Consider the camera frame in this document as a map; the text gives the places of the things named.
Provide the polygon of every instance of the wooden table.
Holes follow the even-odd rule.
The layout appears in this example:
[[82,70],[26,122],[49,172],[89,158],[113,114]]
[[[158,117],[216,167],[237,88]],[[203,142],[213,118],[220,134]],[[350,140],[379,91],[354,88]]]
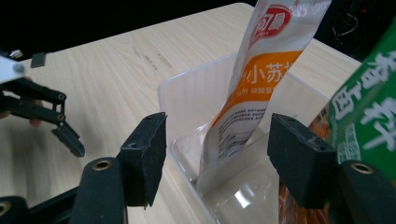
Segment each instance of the wooden table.
[[[252,10],[232,4],[48,54],[46,65],[28,76],[66,93],[67,122],[81,135],[86,156],[74,157],[50,132],[53,125],[36,129],[25,119],[2,119],[0,196],[20,195],[33,206],[77,186],[85,164],[116,156],[140,120],[159,111],[162,80],[238,51]],[[310,82],[316,88],[333,60],[345,69],[331,94],[359,63],[314,40],[295,70],[319,71],[322,76]],[[30,60],[23,63],[28,67]],[[128,213],[130,223],[209,222],[169,159],[154,205]]]

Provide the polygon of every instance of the green packaging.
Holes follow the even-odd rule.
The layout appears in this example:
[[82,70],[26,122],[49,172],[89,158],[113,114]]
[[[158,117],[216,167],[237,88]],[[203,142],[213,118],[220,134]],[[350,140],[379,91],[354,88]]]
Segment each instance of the green packaging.
[[396,184],[396,22],[309,128],[339,163],[368,162]]

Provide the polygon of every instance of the metal bolt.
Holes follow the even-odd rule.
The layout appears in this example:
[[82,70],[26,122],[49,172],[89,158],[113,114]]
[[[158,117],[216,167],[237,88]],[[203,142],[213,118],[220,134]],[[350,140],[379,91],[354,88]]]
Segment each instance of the metal bolt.
[[14,69],[14,71],[17,73],[24,73],[24,71],[25,71],[25,68],[24,68],[23,64],[21,64],[21,63],[15,63],[12,66],[12,69]]

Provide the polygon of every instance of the transparent plastic box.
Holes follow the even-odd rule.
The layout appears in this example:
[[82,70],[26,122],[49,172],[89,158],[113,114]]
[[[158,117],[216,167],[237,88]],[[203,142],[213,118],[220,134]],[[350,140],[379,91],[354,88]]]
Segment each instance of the transparent plastic box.
[[245,150],[221,167],[228,174],[206,194],[195,190],[205,133],[225,103],[236,53],[164,80],[158,88],[167,114],[167,156],[179,167],[214,223],[277,223],[278,176],[258,129]]

